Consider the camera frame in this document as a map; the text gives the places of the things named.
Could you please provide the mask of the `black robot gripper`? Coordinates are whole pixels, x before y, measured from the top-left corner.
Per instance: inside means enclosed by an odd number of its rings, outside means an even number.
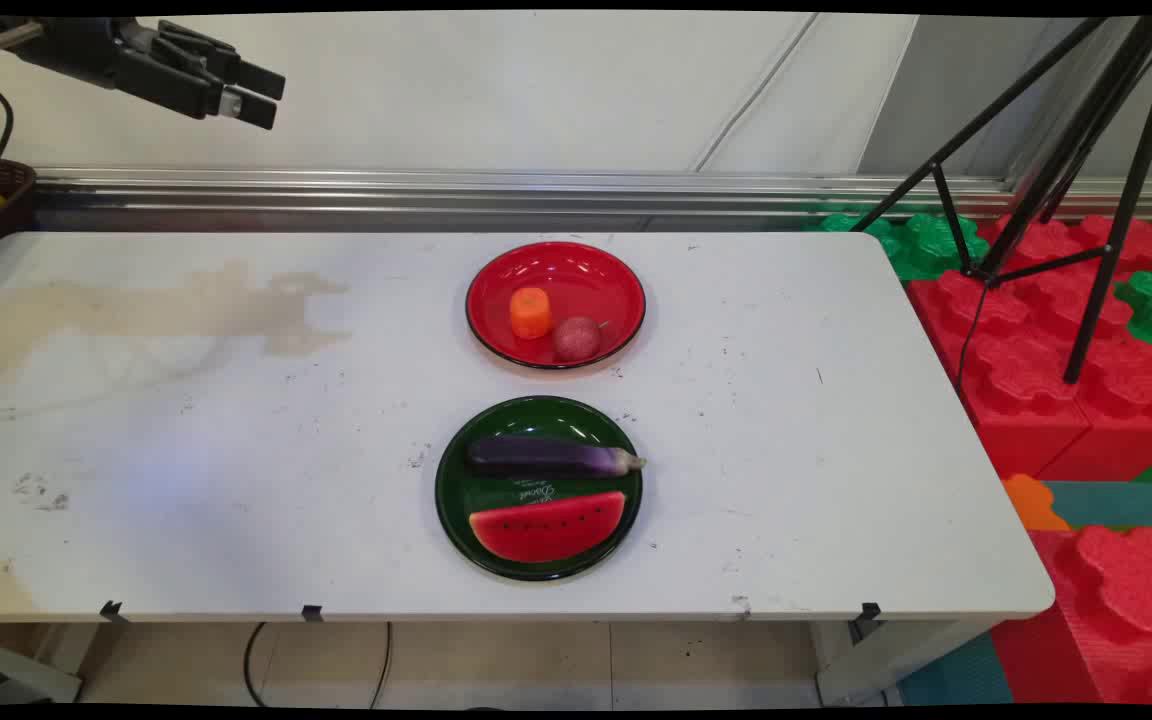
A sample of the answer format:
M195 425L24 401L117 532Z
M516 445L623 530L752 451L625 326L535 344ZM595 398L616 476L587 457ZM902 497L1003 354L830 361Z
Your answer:
M40 35L15 46L20 60L185 118L274 127L285 76L244 60L227 41L172 20L159 20L156 29L129 17L41 18L38 24Z

